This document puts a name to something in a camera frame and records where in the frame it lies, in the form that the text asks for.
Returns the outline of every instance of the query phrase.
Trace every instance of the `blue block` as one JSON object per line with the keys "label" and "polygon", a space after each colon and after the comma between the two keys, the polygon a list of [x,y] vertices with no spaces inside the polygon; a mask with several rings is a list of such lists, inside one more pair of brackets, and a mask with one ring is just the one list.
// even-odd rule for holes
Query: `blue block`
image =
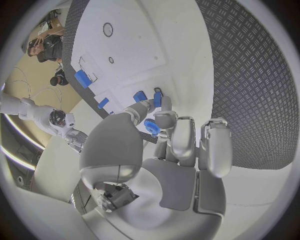
{"label": "blue block", "polygon": [[154,93],[154,106],[156,108],[160,108],[162,106],[162,93],[160,91],[157,91]]}
{"label": "blue block", "polygon": [[109,100],[107,98],[104,98],[99,104],[98,104],[98,108],[99,109],[103,109],[103,107],[109,102]]}
{"label": "blue block", "polygon": [[136,94],[134,94],[133,99],[135,100],[136,103],[138,103],[140,101],[145,101],[148,98],[146,97],[143,91],[138,91]]}
{"label": "blue block", "polygon": [[89,85],[92,84],[92,81],[89,79],[89,77],[86,75],[86,73],[83,70],[79,70],[74,74],[74,77],[77,79],[77,81],[81,84],[81,86],[86,89]]}

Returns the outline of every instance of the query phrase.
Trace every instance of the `dark hair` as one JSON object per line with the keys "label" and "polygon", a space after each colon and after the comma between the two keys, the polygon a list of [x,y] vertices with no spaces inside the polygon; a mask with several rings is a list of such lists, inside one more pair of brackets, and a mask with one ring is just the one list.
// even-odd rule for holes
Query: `dark hair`
{"label": "dark hair", "polygon": [[59,78],[57,76],[54,76],[50,79],[50,84],[52,86],[56,86],[59,83]]}
{"label": "dark hair", "polygon": [[32,57],[32,55],[30,54],[30,49],[31,49],[31,47],[27,48],[27,54],[28,54],[29,57]]}

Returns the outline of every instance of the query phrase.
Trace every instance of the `light strip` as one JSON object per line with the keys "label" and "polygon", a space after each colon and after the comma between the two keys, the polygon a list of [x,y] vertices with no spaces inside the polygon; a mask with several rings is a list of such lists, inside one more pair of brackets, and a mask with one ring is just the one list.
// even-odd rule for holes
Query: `light strip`
{"label": "light strip", "polygon": [[26,138],[29,142],[31,142],[33,145],[37,146],[38,148],[45,150],[45,147],[43,147],[42,145],[38,144],[36,141],[34,141],[33,139],[31,139],[29,136],[26,135],[25,132],[23,132],[15,123],[14,121],[10,118],[10,116],[8,116],[7,114],[4,114],[4,116],[6,117],[6,119],[10,122],[10,124],[24,137]]}
{"label": "light strip", "polygon": [[17,158],[16,156],[12,155],[10,152],[8,152],[3,146],[0,146],[2,153],[4,153],[8,158],[10,158],[11,160],[13,160],[14,162],[16,162],[17,164],[22,165],[25,168],[28,168],[30,170],[36,170],[36,167]]}

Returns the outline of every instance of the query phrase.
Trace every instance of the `person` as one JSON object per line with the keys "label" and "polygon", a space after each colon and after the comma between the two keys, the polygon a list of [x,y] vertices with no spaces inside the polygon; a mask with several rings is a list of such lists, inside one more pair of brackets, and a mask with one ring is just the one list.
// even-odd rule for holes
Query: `person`
{"label": "person", "polygon": [[62,69],[57,71],[55,73],[55,76],[50,79],[50,84],[52,86],[56,86],[57,84],[59,84],[61,86],[65,86],[65,85],[69,84],[69,82],[67,81],[67,79],[65,77],[65,72]]}
{"label": "person", "polygon": [[29,43],[27,54],[29,57],[42,54],[46,60],[62,63],[64,27],[48,29],[37,36],[35,43]]}

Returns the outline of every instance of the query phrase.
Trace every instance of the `blue gear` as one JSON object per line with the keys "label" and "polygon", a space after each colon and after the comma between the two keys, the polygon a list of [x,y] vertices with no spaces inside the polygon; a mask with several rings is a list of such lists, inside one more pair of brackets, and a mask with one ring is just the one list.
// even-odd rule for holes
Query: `blue gear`
{"label": "blue gear", "polygon": [[151,118],[145,119],[144,125],[147,131],[152,134],[153,138],[155,138],[161,132],[161,129],[156,125],[155,120]]}

